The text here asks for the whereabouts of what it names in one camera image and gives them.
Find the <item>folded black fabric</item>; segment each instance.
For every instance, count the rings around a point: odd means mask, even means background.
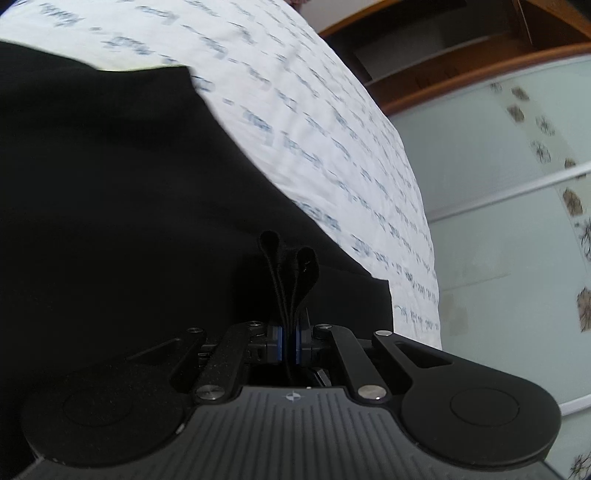
[[[267,230],[313,249],[322,288],[325,267],[346,275],[334,309],[379,285],[381,306],[343,325],[391,327],[387,283],[245,157],[185,67],[100,72],[0,43],[0,478],[30,461],[18,410],[37,382],[189,326],[219,337],[269,318]]]

